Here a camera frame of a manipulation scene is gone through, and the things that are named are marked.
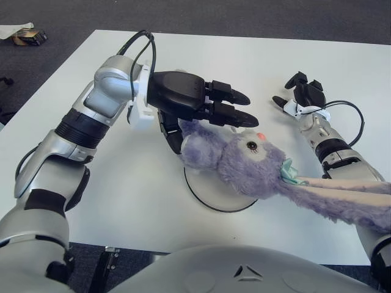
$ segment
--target cardboard box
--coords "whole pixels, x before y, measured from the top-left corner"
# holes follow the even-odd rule
[[[21,29],[14,33],[11,39],[18,46],[40,46],[48,36],[42,29]]]

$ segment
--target white stand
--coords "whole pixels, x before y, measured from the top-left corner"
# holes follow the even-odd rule
[[[186,182],[205,206],[219,212],[239,212],[252,206],[257,200],[236,191],[220,180],[215,171],[196,171],[184,168]]]

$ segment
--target gray carpet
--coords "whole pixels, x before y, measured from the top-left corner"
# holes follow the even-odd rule
[[[0,0],[1,24],[33,21],[49,37],[39,47],[0,41],[0,76],[15,81],[10,87],[0,83],[0,108],[20,109],[95,29],[391,44],[390,9],[389,0]],[[0,112],[0,122],[11,117]],[[103,248],[72,247],[77,265],[70,284],[87,292]],[[147,252],[122,252],[108,288],[149,263]],[[331,268],[378,286],[368,267]]]

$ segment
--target plush toy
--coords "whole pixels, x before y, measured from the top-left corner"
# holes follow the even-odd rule
[[[266,199],[288,197],[327,217],[379,232],[391,231],[391,184],[297,177],[291,160],[261,133],[180,120],[181,160],[196,170],[215,170],[238,193]]]

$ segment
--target white bracket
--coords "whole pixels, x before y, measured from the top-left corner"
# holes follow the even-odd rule
[[[316,112],[322,115],[327,121],[330,121],[331,119],[330,113],[328,111],[316,106],[303,107],[293,99],[290,99],[284,105],[283,110],[297,120],[300,120],[303,115],[307,115],[312,112]]]
[[[131,107],[130,116],[128,122],[131,129],[145,130],[148,129],[153,123],[153,112],[147,104],[147,92],[148,81],[151,67],[144,64],[141,68],[139,75],[139,88],[137,95],[134,97],[134,101],[129,102]]]

